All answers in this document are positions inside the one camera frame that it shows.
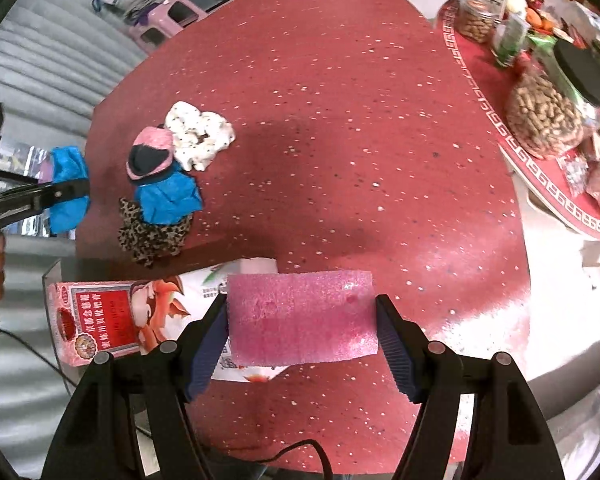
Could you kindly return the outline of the red patterned gift box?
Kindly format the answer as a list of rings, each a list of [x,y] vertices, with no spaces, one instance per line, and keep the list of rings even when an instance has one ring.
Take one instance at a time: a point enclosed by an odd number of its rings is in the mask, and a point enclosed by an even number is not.
[[[175,340],[226,292],[230,274],[275,274],[273,259],[239,259],[166,278],[105,281],[96,260],[60,259],[43,275],[56,356],[80,368],[99,351],[146,353]]]

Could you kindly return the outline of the green drink can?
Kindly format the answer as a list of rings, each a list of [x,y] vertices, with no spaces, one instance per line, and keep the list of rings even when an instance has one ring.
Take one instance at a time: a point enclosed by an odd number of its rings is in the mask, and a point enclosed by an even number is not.
[[[506,21],[496,26],[492,52],[497,66],[507,67],[513,64],[529,28],[530,24],[520,14],[509,14]]]

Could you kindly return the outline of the peanut filled plastic jar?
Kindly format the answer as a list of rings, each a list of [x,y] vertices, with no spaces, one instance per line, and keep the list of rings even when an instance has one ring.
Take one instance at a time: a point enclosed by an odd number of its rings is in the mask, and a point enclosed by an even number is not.
[[[600,128],[600,64],[593,51],[563,39],[534,47],[505,118],[535,158],[555,159],[577,148]]]

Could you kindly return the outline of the small nut jar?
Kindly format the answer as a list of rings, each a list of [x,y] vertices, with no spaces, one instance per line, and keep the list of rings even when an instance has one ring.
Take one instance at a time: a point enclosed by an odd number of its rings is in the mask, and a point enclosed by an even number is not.
[[[456,30],[465,38],[484,44],[489,39],[498,14],[488,0],[460,0]]]

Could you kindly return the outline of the white patterned cloth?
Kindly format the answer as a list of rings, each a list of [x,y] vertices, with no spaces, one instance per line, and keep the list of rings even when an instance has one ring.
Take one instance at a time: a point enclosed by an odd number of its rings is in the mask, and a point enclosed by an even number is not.
[[[173,134],[174,158],[185,171],[204,171],[236,138],[233,125],[215,112],[184,101],[172,105],[164,125]]]

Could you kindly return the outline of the blue cloth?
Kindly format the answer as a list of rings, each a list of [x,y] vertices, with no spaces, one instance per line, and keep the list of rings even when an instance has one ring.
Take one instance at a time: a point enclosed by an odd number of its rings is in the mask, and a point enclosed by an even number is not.
[[[90,184],[84,156],[76,146],[53,148],[54,203],[50,212],[50,232],[53,235],[74,230],[84,219],[90,206]]]
[[[157,226],[172,226],[204,208],[196,180],[178,162],[164,178],[137,185],[134,198],[143,222]]]

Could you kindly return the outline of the pink and black sock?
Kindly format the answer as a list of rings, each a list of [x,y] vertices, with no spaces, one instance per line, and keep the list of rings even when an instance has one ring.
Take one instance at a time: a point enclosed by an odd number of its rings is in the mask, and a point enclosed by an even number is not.
[[[130,148],[126,174],[134,184],[157,182],[172,174],[173,163],[173,133],[166,128],[146,127]]]

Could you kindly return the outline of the pink plastic stool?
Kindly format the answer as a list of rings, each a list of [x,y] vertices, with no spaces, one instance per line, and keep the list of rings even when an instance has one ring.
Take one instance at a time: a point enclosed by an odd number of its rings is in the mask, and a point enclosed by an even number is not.
[[[204,20],[207,15],[189,0],[164,0],[144,12],[129,28],[129,35],[141,49],[151,53],[186,26]]]

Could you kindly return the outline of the red patterned side table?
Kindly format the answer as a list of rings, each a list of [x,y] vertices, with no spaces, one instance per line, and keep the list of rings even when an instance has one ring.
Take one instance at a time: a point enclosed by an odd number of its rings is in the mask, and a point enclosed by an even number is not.
[[[458,0],[438,11],[437,29],[468,81],[480,108],[495,129],[495,139],[517,174],[552,214],[570,229],[600,241],[600,206],[588,193],[571,193],[565,163],[577,157],[572,132],[580,127],[564,112],[567,104],[544,92],[536,81],[544,70],[533,63],[530,75],[495,65],[488,44],[477,44],[456,29]]]

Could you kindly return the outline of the leopard print cloth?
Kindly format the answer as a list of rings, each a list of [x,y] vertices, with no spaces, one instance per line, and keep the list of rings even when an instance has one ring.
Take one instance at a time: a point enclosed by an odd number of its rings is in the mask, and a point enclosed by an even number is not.
[[[174,224],[152,224],[143,220],[140,205],[121,197],[119,214],[122,226],[118,229],[118,243],[132,261],[151,268],[159,258],[175,257],[183,249],[193,223],[189,214]]]

